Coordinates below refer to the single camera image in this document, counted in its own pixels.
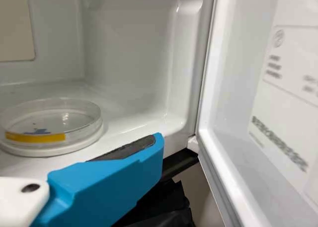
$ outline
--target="hole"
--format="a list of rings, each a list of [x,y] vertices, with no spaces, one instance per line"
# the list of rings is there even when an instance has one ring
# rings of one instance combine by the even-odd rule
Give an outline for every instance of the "hole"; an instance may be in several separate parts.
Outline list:
[[[40,188],[40,185],[39,184],[35,184],[35,183],[32,183],[32,184],[29,184],[25,187],[22,188],[22,192],[23,193],[27,193],[27,192],[33,192],[33,191],[36,191],[37,189]]]

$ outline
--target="blue plastic tool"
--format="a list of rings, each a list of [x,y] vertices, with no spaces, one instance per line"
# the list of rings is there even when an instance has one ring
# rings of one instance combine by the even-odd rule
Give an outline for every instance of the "blue plastic tool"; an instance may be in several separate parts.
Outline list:
[[[160,180],[164,140],[160,133],[152,138],[153,144],[124,159],[80,162],[50,172],[50,199],[32,226],[114,224]]]

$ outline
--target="yellow label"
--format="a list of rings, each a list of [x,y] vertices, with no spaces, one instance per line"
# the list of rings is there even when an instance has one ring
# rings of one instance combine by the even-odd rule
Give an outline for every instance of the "yellow label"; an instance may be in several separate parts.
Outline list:
[[[65,134],[28,135],[6,132],[5,137],[23,143],[53,143],[65,140]]]

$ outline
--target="black trim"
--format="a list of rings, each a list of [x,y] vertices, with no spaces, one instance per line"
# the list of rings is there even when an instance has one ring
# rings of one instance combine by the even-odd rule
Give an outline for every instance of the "black trim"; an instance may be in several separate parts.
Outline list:
[[[197,153],[187,148],[182,149],[163,160],[160,181],[167,181],[198,162]]]

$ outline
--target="petri dish lid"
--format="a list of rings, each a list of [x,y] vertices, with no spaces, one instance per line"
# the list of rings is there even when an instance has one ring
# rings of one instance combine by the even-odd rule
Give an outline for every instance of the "petri dish lid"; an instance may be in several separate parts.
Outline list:
[[[0,114],[0,147],[21,156],[54,156],[85,148],[103,135],[98,105],[69,98],[28,101]]]

